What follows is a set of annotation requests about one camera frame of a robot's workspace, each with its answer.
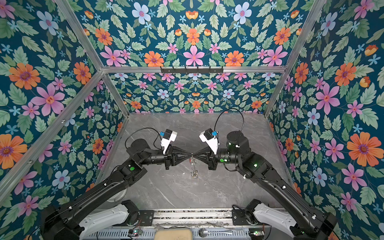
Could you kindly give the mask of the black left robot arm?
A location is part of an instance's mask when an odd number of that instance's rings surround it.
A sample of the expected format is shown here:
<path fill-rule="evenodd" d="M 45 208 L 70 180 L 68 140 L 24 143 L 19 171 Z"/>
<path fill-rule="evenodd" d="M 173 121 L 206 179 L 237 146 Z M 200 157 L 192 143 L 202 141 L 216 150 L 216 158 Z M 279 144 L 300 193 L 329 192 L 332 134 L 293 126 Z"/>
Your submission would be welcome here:
<path fill-rule="evenodd" d="M 95 210 L 138 182 L 148 172 L 145 165 L 163 164 L 169 169 L 191 157 L 187 151 L 171 145 L 164 151 L 153 150 L 144 139 L 133 141 L 127 153 L 129 158 L 92 189 L 67 204 L 43 211 L 40 227 L 43 239 L 81 240 L 114 225 L 137 225 L 140 211 L 131 200 L 105 211 Z"/>

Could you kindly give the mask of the bunch of keys yellow tag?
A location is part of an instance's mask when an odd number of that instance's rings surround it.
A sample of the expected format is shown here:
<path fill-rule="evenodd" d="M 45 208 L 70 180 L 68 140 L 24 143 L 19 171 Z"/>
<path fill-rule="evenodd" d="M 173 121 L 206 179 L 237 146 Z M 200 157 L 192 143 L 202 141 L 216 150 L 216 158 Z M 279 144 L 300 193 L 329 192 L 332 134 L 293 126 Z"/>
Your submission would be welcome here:
<path fill-rule="evenodd" d="M 198 176 L 198 170 L 197 170 L 197 162 L 195 158 L 190 158 L 190 165 L 191 165 L 191 175 L 194 179 L 197 179 Z"/>

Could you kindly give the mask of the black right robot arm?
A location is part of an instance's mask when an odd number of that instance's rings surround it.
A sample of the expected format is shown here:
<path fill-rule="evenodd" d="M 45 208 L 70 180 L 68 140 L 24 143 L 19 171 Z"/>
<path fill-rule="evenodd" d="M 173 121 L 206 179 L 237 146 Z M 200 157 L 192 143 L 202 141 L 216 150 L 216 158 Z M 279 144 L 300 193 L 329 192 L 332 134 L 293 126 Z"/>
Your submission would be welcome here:
<path fill-rule="evenodd" d="M 276 211 L 254 200 L 246 210 L 250 221 L 270 225 L 294 240 L 327 240 L 334 233 L 336 216 L 323 213 L 303 199 L 269 161 L 251 150 L 248 138 L 241 131 L 230 132 L 224 148 L 220 146 L 218 133 L 212 129 L 199 137 L 208 147 L 194 153 L 194 157 L 206 163 L 209 170 L 215 170 L 218 163 L 234 164 L 236 172 L 259 185 L 285 209 L 285 212 Z"/>

